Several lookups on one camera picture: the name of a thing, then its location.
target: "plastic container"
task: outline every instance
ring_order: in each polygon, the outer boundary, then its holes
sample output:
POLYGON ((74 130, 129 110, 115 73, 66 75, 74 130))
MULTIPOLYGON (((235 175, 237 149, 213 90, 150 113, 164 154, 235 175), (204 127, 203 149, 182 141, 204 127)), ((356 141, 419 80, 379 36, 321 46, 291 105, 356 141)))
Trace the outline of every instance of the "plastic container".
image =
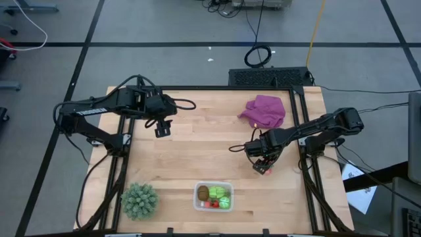
POLYGON ((193 207, 198 211, 214 211, 214 212, 230 212, 234 208, 234 188, 229 182, 218 182, 218 181, 200 181, 195 185, 195 191, 193 193, 193 207), (225 188, 227 191, 230 192, 230 208, 229 209, 221 209, 221 208, 206 208, 201 207, 200 203, 201 200, 197 199, 197 189, 200 186, 206 186, 208 188, 212 186, 220 186, 225 188))

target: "purple cloth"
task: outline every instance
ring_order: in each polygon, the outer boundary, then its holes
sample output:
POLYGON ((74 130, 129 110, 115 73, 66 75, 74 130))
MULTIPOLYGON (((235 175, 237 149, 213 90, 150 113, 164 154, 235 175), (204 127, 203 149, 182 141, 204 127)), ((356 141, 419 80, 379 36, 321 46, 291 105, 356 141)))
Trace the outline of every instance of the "purple cloth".
POLYGON ((246 117, 252 128, 277 128, 284 123, 285 109, 279 97, 258 95, 254 101, 247 102, 246 110, 238 115, 246 117))

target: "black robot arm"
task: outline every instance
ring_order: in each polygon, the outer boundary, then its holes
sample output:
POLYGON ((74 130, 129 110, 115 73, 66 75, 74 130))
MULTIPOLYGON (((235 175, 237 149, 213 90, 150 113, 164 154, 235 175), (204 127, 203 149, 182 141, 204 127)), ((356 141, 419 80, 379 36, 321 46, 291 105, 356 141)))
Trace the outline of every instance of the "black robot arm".
POLYGON ((104 130, 90 124, 85 119, 86 116, 98 115, 102 113, 116 113, 128 119, 147 120, 146 128, 157 124, 155 136, 161 138, 171 135, 171 120, 165 120, 167 116, 177 114, 179 109, 195 109, 194 102, 190 102, 193 107, 184 108, 177 106, 177 99, 163 94, 162 90, 155 86, 149 79, 135 75, 126 79, 117 88, 113 89, 104 97, 90 97, 81 101, 66 101, 59 103, 54 108, 53 118, 59 130, 70 136, 79 133, 87 138, 93 145, 103 144, 112 155, 121 156, 124 147, 130 142, 128 134, 109 134, 104 130), (137 86, 126 86, 121 88, 128 80, 137 78, 137 86), (152 86, 145 86, 143 80, 147 80, 152 86), (56 118, 56 111, 59 109, 59 118, 56 118))
POLYGON ((305 138, 306 153, 322 153, 329 142, 340 136, 358 134, 364 125, 354 108, 342 108, 318 119, 292 128, 275 128, 261 134, 258 139, 244 144, 247 157, 261 157, 253 168, 264 174, 279 158, 284 147, 292 141, 305 138))

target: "green succulent plant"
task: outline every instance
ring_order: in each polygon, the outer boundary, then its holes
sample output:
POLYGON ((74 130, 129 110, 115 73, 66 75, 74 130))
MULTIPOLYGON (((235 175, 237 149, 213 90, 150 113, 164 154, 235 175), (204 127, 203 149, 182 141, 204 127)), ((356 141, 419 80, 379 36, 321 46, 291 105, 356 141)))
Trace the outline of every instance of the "green succulent plant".
POLYGON ((121 195, 123 212, 132 221, 150 219, 155 214, 158 202, 159 197, 149 184, 130 184, 130 188, 121 195))

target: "wooden table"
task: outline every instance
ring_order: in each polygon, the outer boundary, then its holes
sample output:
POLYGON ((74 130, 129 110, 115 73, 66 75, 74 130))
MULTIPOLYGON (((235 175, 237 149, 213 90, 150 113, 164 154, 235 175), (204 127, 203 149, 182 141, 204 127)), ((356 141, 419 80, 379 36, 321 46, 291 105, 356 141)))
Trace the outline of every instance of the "wooden table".
MULTIPOLYGON (((281 127, 293 126, 288 92, 169 90, 165 93, 174 98, 191 99, 196 102, 197 109, 179 110, 171 117, 174 120, 172 134, 165 138, 157 139, 155 128, 145 129, 145 121, 136 121, 125 187, 132 182, 152 184, 161 202, 155 216, 148 221, 131 221, 121 213, 118 232, 163 233, 168 227, 173 227, 176 233, 258 234, 264 228, 269 228, 271 234, 312 232, 303 176, 297 167, 297 142, 284 149, 270 176, 255 172, 244 153, 228 151, 231 145, 250 140, 253 129, 237 115, 257 94, 280 97, 286 110, 281 127), (193 187, 200 180, 230 182, 235 190, 234 210, 231 213, 196 211, 192 203, 193 187)), ((326 113, 320 88, 305 88, 305 97, 311 120, 326 113)), ((303 122, 298 96, 296 102, 300 122, 303 122)), ((119 116, 104 114, 99 127, 116 133, 118 121, 119 116)), ((103 147, 93 148, 89 168, 104 154, 103 147)), ((325 154, 336 159, 333 148, 326 148, 325 154)), ((318 162, 327 202, 353 229, 337 163, 323 157, 318 162)), ((108 158, 99 165, 86 184, 80 209, 82 224, 103 200, 110 163, 111 158, 108 158)), ((320 206, 317 201, 314 204, 318 227, 323 229, 320 206)), ((114 202, 110 205, 108 227, 111 226, 113 209, 114 202)))

